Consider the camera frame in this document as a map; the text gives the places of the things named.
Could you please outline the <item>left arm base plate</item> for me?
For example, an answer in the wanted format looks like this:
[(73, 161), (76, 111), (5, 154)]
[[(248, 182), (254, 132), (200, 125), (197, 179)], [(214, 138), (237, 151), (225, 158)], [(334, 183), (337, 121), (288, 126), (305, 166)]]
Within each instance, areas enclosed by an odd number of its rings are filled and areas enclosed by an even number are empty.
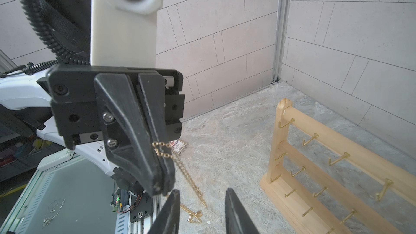
[(142, 192), (139, 195), (131, 193), (130, 222), (141, 221), (147, 216), (153, 215), (153, 198), (147, 193)]

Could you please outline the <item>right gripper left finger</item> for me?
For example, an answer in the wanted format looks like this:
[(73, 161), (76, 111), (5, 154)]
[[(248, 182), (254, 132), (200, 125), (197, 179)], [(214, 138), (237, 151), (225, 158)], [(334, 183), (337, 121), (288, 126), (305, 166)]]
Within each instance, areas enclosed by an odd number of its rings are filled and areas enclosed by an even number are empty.
[(178, 234), (180, 223), (180, 191), (173, 190), (148, 234)]

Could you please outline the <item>small printed card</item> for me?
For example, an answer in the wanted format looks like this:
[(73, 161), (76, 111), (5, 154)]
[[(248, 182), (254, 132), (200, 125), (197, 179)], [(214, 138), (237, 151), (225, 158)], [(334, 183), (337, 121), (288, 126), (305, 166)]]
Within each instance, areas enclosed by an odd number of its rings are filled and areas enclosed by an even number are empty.
[(185, 149), (187, 148), (188, 144), (182, 140), (174, 140), (170, 142), (171, 150), (177, 155), (180, 156)]

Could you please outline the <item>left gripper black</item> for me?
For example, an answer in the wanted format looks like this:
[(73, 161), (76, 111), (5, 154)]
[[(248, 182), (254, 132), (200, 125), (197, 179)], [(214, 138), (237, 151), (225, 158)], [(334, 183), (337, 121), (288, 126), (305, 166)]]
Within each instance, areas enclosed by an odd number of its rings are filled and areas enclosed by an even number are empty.
[(183, 79), (173, 69), (56, 65), (44, 84), (63, 144), (74, 150), (97, 134), (108, 160), (155, 196), (174, 189), (166, 144), (182, 134)]

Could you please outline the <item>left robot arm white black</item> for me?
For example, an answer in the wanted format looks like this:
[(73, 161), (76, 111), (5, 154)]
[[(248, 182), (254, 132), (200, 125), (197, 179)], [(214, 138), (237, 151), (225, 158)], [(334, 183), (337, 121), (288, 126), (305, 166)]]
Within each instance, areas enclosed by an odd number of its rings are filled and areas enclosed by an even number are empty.
[(156, 67), (163, 0), (20, 0), (56, 60), (1, 74), (1, 122), (65, 146), (133, 193), (168, 195), (183, 75)]

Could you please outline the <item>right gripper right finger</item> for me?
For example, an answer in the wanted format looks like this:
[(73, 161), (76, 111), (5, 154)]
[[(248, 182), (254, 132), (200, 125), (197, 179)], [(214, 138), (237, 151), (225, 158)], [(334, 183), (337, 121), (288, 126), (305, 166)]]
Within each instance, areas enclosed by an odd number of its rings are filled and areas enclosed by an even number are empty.
[(227, 234), (259, 234), (232, 188), (228, 188), (225, 194), (225, 221)]

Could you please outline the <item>wooden jewelry display stand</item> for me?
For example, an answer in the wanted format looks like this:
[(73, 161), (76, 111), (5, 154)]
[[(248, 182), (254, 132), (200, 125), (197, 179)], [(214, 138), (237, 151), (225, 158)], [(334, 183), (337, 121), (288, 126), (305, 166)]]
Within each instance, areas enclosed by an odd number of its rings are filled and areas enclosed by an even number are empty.
[(282, 99), (260, 187), (299, 234), (413, 234), (415, 173)]

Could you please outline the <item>white ventilation grille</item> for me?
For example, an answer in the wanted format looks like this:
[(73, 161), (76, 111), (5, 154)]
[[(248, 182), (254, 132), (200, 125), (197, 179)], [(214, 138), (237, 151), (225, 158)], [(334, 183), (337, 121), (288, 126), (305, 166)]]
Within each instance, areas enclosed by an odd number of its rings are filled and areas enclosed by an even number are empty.
[(130, 213), (118, 213), (116, 218), (115, 234), (130, 233)]

